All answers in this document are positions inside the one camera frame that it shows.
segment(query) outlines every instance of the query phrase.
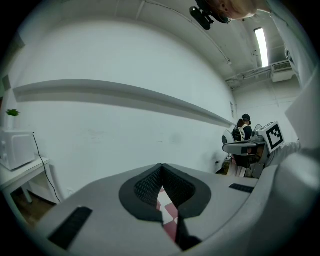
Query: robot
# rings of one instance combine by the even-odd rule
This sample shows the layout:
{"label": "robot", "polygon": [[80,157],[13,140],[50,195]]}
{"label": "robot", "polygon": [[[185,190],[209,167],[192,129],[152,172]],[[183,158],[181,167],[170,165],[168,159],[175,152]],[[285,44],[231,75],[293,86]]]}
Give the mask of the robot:
{"label": "robot", "polygon": [[[258,124],[252,132],[251,139],[248,141],[235,142],[233,135],[228,130],[226,130],[222,136],[223,151],[234,155],[237,163],[241,160],[238,156],[254,156],[253,154],[248,154],[249,148],[252,149],[253,152],[256,152],[258,147],[263,147],[263,153],[258,162],[251,164],[252,176],[254,178],[260,178],[270,154],[285,143],[277,121],[260,127],[261,125]],[[249,163],[246,163],[243,167],[247,168],[248,166]]]}

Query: white table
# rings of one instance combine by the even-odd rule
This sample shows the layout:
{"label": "white table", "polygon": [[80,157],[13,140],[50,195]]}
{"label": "white table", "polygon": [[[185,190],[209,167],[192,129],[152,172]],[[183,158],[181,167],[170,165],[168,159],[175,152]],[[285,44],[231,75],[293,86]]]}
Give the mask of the white table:
{"label": "white table", "polygon": [[[36,159],[30,163],[27,163],[20,168],[17,168],[15,170],[8,170],[6,167],[4,167],[2,164],[0,164],[0,191],[2,191],[6,201],[8,202],[11,210],[15,214],[15,216],[20,220],[25,220],[20,211],[18,210],[13,198],[11,197],[11,193],[18,188],[22,188],[23,193],[29,203],[32,203],[32,199],[28,193],[28,191],[25,189],[25,184],[36,177],[37,175],[41,174],[46,169],[46,174],[52,183],[52,185],[55,187],[54,181],[52,179],[49,162],[50,160],[47,158],[42,157],[42,160],[44,162],[44,165],[40,159],[39,156],[36,156]],[[50,185],[49,181],[48,186],[50,188],[50,192],[53,195],[53,198],[56,199],[55,191]]]}

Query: ceiling light fixture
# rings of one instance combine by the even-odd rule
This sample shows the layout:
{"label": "ceiling light fixture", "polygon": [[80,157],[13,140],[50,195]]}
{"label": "ceiling light fixture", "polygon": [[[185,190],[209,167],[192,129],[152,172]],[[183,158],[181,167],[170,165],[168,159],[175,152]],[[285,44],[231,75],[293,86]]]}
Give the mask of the ceiling light fixture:
{"label": "ceiling light fixture", "polygon": [[264,29],[261,27],[257,28],[254,30],[254,33],[259,43],[262,67],[263,68],[268,67],[269,66],[268,50],[267,50],[267,43],[266,43]]}

